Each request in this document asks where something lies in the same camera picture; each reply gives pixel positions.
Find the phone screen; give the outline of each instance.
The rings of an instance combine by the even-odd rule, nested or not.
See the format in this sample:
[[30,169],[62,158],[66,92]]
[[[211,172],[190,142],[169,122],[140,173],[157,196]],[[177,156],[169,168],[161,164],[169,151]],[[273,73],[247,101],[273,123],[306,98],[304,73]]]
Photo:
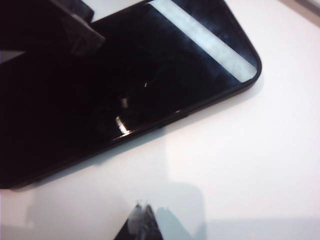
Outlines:
[[106,38],[95,55],[26,53],[0,65],[2,187],[183,118],[261,71],[221,0],[145,1],[92,27]]

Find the dark object in corner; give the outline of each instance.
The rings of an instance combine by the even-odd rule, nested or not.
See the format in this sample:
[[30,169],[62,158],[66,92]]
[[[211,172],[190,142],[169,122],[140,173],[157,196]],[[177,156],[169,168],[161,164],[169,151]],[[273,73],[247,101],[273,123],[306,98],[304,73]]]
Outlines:
[[81,0],[0,3],[0,50],[94,54],[105,38],[94,31],[94,11]]
[[137,205],[114,240],[163,240],[150,205]]

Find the smartphone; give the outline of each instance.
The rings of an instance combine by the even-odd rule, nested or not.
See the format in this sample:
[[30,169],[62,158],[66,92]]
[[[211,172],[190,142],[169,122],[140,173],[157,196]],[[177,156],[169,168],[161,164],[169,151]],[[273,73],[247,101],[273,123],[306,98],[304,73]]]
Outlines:
[[142,1],[94,55],[0,65],[0,187],[29,184],[250,88],[262,64],[223,0]]

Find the black object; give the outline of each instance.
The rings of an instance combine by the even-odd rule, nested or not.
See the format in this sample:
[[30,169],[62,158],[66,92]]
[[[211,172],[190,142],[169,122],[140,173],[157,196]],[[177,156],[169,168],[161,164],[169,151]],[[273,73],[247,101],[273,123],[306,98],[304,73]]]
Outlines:
[[93,16],[81,0],[3,0],[0,50],[94,54],[105,38],[88,25]]
[[95,55],[28,52],[0,65],[1,188],[31,183],[256,82],[261,61],[224,1],[175,0],[174,14],[192,16],[253,66],[243,82],[148,2],[91,24],[107,39]]
[[137,205],[114,240],[163,240],[150,205]]

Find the white table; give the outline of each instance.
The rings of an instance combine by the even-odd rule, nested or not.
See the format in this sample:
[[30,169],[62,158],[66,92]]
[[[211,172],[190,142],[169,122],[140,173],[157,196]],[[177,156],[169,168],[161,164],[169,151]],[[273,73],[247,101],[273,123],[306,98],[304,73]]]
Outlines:
[[[86,2],[101,18],[138,1]],[[144,200],[165,240],[319,240],[320,18],[283,2],[227,0],[263,62],[252,89],[2,190],[1,239],[112,240]]]

